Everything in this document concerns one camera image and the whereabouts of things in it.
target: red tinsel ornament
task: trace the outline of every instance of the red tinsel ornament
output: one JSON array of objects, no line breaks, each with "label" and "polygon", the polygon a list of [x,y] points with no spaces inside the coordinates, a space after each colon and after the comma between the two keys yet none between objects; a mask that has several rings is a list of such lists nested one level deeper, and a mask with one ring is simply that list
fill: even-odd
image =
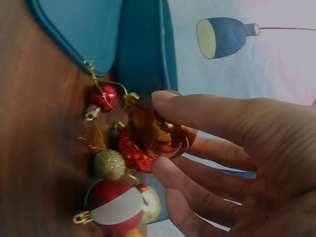
[{"label": "red tinsel ornament", "polygon": [[100,83],[99,86],[103,94],[97,85],[94,85],[90,93],[90,102],[100,107],[101,111],[105,113],[112,110],[113,107],[118,104],[118,94],[116,90],[107,83]]},{"label": "red tinsel ornament", "polygon": [[121,129],[118,138],[118,150],[125,160],[126,167],[135,171],[150,173],[150,167],[154,159],[144,155],[135,147],[129,137],[127,127]]}]

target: teal fabric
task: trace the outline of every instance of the teal fabric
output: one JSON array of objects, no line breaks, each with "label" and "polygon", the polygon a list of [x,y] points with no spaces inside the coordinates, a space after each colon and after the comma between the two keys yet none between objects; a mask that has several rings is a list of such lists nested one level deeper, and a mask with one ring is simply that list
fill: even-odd
[{"label": "teal fabric", "polygon": [[140,95],[177,90],[173,29],[167,0],[29,0],[31,12],[54,41],[86,71],[115,74]]},{"label": "teal fabric", "polygon": [[178,89],[167,0],[123,2],[114,70],[127,90],[140,95]]},{"label": "teal fabric", "polygon": [[113,65],[122,0],[29,0],[32,14],[54,41],[85,70],[94,60],[103,75]]}]

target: gold glitter ornament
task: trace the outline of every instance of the gold glitter ornament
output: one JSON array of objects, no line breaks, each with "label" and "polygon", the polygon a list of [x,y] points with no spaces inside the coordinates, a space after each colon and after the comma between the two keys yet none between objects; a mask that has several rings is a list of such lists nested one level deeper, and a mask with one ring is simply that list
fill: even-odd
[{"label": "gold glitter ornament", "polygon": [[94,170],[102,179],[116,180],[125,173],[125,161],[116,151],[104,149],[94,159]]}]

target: gold clip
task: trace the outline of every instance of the gold clip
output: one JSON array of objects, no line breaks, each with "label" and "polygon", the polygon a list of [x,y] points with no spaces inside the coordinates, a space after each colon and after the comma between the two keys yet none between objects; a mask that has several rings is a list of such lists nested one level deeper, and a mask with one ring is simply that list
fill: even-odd
[{"label": "gold clip", "polygon": [[79,214],[77,214],[73,217],[73,222],[75,224],[85,225],[85,224],[88,224],[92,221],[93,221],[93,219],[91,218],[91,214],[89,211],[80,212]]},{"label": "gold clip", "polygon": [[124,127],[126,127],[126,125],[122,121],[114,124],[114,129],[118,131],[122,130]]},{"label": "gold clip", "polygon": [[139,100],[140,96],[135,92],[124,95],[125,104],[128,107],[133,107],[134,104]]}]

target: finger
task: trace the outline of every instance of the finger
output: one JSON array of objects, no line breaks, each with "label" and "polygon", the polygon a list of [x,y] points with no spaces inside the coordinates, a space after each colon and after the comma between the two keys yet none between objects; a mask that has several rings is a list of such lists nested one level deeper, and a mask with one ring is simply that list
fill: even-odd
[{"label": "finger", "polygon": [[227,141],[197,137],[187,153],[233,169],[249,172],[257,170],[257,166],[242,147]]},{"label": "finger", "polygon": [[258,100],[255,99],[179,96],[168,91],[156,91],[152,99],[155,110],[167,120],[225,138],[240,146],[243,145],[244,136],[253,135],[248,133],[249,121],[267,112],[266,106],[256,103]]},{"label": "finger", "polygon": [[195,215],[178,190],[166,190],[166,206],[170,220],[186,237],[223,237],[226,233]]},{"label": "finger", "polygon": [[166,189],[179,190],[190,208],[199,216],[226,227],[235,224],[240,206],[207,191],[186,176],[169,159],[155,160],[152,173]]},{"label": "finger", "polygon": [[232,201],[243,202],[252,183],[251,179],[230,175],[185,157],[176,157],[172,162],[206,190]]}]

